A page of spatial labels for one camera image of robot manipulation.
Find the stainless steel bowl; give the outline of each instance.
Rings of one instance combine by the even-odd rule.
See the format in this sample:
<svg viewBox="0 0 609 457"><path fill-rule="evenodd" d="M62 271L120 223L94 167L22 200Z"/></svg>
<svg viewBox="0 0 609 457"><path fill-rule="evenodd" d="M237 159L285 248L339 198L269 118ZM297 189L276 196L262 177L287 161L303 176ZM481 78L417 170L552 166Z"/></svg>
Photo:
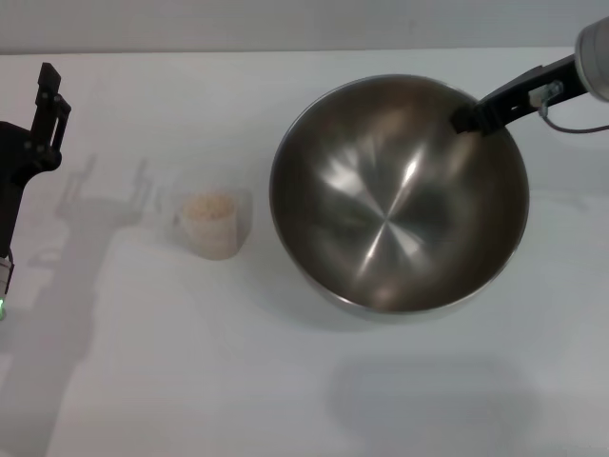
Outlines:
<svg viewBox="0 0 609 457"><path fill-rule="evenodd" d="M279 146L270 178L277 232L302 272L339 303L381 313L445 307L503 269L529 190L506 129L456 134L472 97L390 75L336 89Z"/></svg>

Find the white wall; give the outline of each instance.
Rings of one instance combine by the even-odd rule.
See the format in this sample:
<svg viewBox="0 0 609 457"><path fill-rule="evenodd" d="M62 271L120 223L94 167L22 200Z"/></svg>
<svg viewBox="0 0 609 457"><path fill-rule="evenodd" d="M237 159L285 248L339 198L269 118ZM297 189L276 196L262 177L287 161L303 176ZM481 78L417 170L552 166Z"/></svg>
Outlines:
<svg viewBox="0 0 609 457"><path fill-rule="evenodd" d="M609 0L0 0L0 52L571 46Z"/></svg>

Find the white tabletop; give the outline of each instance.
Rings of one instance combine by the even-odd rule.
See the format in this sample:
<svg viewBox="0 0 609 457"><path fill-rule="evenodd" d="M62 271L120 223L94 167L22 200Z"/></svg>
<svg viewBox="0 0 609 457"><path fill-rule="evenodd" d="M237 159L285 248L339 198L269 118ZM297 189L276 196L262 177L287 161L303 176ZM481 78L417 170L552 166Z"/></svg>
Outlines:
<svg viewBox="0 0 609 457"><path fill-rule="evenodd" d="M511 125L532 192L517 255L465 307L396 325L311 289L267 204L275 149L326 91L412 73L482 97L569 51L0 57L0 120L29 127L43 61L73 107L12 243L0 455L609 455L609 135ZM609 106L551 115L591 127ZM167 237L165 202L181 169L218 165L254 220L210 262Z"/></svg>

